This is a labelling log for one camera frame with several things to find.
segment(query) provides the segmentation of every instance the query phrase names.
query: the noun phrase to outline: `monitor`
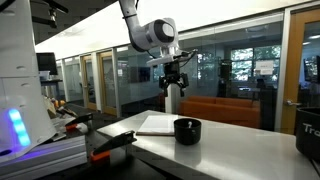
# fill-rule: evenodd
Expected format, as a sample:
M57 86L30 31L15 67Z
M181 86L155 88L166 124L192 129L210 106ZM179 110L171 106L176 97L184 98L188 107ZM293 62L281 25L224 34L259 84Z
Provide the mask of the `monitor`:
M39 71L50 71L50 75L58 75L54 53L37 53Z
M305 81L320 83L320 57L304 59Z
M130 67L130 83L150 81L150 67Z

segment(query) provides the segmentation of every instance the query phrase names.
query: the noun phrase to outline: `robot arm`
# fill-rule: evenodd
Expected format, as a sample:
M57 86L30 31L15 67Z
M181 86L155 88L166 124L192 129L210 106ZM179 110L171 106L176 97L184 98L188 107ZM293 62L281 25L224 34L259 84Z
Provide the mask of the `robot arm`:
M123 18L129 30L132 47L139 52L148 51L153 47L160 47L161 57L147 62L149 66L164 64L164 77L159 80L159 87L167 96L170 84L180 87L180 94L184 96L184 89L189 85L187 74L180 74L180 62L189 61L195 54L179 50L178 31L171 18L158 19L141 26L137 17L135 0L119 0Z
M120 0L123 18L129 29L132 46L139 52L156 46L178 46L175 24L172 19L158 19L144 26L140 25L135 0Z

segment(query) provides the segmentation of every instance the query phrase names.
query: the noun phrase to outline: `blue light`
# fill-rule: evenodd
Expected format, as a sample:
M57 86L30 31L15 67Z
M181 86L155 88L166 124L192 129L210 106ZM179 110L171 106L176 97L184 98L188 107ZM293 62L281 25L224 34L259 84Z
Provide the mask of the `blue light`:
M27 133L26 127L22 121L20 112L16 109L9 110L9 117L12 121L14 131L18 135L19 143L21 146L29 146L30 145L30 138Z

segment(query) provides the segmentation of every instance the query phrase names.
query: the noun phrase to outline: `wall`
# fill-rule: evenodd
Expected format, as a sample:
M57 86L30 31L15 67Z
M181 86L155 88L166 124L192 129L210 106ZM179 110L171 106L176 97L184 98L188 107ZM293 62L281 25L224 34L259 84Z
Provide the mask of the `wall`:
M177 29L183 31L307 1L310 0L144 0L139 2L138 14L141 24L171 17ZM53 51L57 58L65 58L128 43L127 27L116 2L38 44L36 51Z

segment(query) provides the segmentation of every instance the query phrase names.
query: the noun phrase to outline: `black bowl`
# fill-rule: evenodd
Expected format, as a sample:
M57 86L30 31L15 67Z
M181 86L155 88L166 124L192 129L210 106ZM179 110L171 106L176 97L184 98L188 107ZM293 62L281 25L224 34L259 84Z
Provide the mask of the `black bowl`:
M193 145L201 139L201 122L196 119L182 118L174 121L174 136L183 145Z

